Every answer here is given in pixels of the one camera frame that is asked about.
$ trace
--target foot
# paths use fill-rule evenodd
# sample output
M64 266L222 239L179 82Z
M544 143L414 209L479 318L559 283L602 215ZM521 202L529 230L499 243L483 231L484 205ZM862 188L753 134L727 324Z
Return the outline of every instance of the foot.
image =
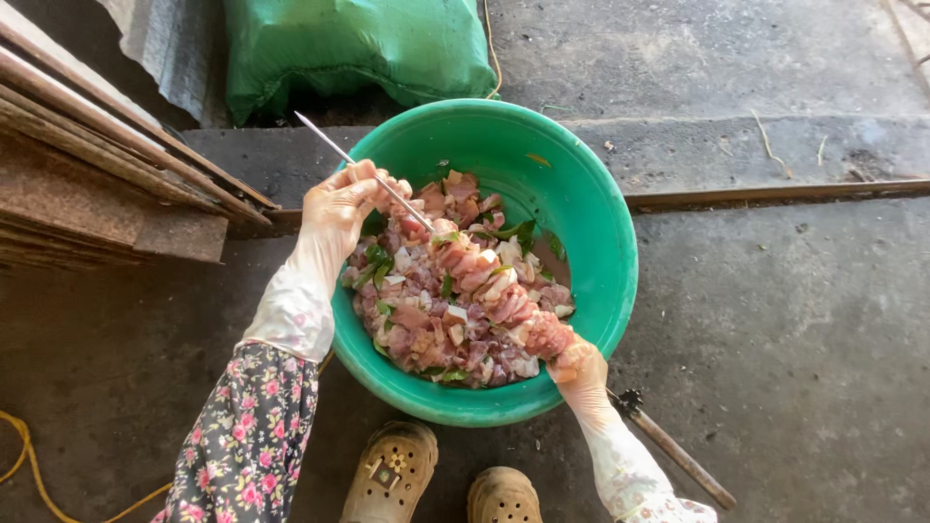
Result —
M524 473L491 467L468 491L469 523L540 523L539 497Z
M388 422L362 452L339 523L408 523L438 459L432 430Z

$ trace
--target bowl rim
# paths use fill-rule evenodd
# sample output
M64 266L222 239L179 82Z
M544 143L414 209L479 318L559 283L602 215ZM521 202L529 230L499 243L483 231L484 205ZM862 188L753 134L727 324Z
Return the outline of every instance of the bowl rim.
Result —
M496 111L501 107L522 117L524 120L528 121L531 127L537 127L540 130L546 131L553 139L557 141L562 141L564 143L577 143L577 147L582 152L578 158L579 161L586 165L586 167L588 167L590 170L602 173L603 177L600 179L599 184L602 185L602 189L605 189L607 192L609 192L610 197L608 200L615 202L615 205L617 205L616 212L618 220L625 221L629 224L628 228L621 227L621 231L625 229L628 232L626 235L628 237L624 237L622 240L627 242L628 245L631 245L633 261L628 270L628 273L623 275L623 277L626 278L626 281L631 283L631 291L626 293L621 300L618 300L617 309L619 310L619 315L618 321L615 323L614 328L612 330L606 331L602 335L601 339L596 343L598 350L601 351L601 353L604 355L604 358L609 358L617 348L620 338L622 337L623 332L629 323L631 310L635 301L636 289L639 283L638 246L636 245L636 237L632 227L631 215L629 209L627 208L626 202L623 199L623 195L617 186L617 183L614 181L613 177L611 177L610 173L604 167L604 164L597 157L597 155L583 141L580 141L580 139L576 137L571 131L559 125L557 122L544 114L540 114L535 111L526 109L520 105L507 103L505 101L477 99L436 101L405 111L377 126L365 137L363 137L357 144L355 144L354 147L352 147L352 149L349 151L349 156L354 157L353 153L364 150L369 146L370 143L380 140L382 135L394 132L398 126L401 126L405 123L416 123L416 120L418 120L421 116L434 112L437 109L468 109L483 112L487 110ZM343 168L345 168L344 161L339 163L334 172ZM493 417L483 416L477 413L471 413L470 415L464 415L462 412L450 414L424 406L419 402L414 401L414 398L411 396L400 393L393 386L390 386L381 380L375 379L373 373L368 370L364 363L361 361L360 356L355 355L352 351L347 349L338 325L336 325L336 331L333 338L333 348L336 351L336 354L339 357L339 360L342 362L343 366L372 394L384 400L391 406L402 410L403 412L431 422L465 427L499 426L527 420L550 409L553 409L563 402L562 396L559 394L555 384L553 382L549 382L549 387L546 388L547 394L540 395L531 401L525 401L516 408L507 410L506 412L496 413ZM540 375L543 373L548 374L545 371L544 365L540 367ZM501 387L501 389L519 385L520 383L515 383Z

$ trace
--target hand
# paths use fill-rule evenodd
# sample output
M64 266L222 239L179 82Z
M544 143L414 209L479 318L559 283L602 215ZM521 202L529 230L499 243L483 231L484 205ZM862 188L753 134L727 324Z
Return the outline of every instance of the hand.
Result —
M580 420L596 422L617 414L607 398L607 362L597 347L577 334L552 362L549 373Z
M318 278L332 296L339 269L355 250L362 222L390 198L375 177L396 186L388 171L362 160L332 175L303 197L303 217L297 247L290 262Z

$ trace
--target green mesh bag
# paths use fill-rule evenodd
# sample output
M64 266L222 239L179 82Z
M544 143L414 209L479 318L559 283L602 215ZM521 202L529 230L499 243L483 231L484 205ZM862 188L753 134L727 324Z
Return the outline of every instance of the green mesh bag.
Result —
M404 106L483 98L497 84L475 0L225 0L226 101L242 125L290 92L375 83Z

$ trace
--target arm sleeve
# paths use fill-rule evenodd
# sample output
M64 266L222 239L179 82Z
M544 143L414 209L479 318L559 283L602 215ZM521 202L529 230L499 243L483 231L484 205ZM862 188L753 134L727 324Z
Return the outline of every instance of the arm sleeve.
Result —
M329 291L291 261L184 440L153 523L287 519L316 412L316 365L333 340Z
M675 497L658 463L619 413L608 407L596 420L578 418L591 450L598 496L615 521L716 523L712 508Z

